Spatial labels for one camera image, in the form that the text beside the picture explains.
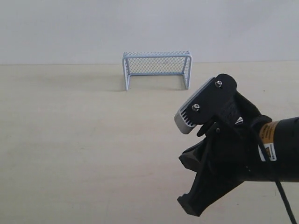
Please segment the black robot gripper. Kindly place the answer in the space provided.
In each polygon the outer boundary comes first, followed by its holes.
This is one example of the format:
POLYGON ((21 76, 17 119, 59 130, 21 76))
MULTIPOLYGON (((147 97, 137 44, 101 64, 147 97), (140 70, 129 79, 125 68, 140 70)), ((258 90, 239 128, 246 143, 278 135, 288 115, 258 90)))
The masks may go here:
POLYGON ((189 192, 177 202, 191 216, 201 214, 244 181, 271 181, 266 162, 258 155, 257 128, 271 119, 242 94, 236 94, 221 111, 204 124, 198 135, 206 135, 179 157, 184 168, 196 173, 189 192))

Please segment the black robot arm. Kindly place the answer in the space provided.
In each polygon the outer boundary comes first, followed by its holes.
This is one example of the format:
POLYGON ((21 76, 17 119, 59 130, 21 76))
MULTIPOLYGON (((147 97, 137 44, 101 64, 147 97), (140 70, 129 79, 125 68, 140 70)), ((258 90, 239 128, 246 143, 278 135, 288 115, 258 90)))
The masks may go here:
POLYGON ((192 216, 244 182, 274 182, 287 210, 283 182, 299 180, 299 119, 273 121, 239 93, 190 103, 177 113, 202 140, 179 160, 196 176, 178 203, 192 216))

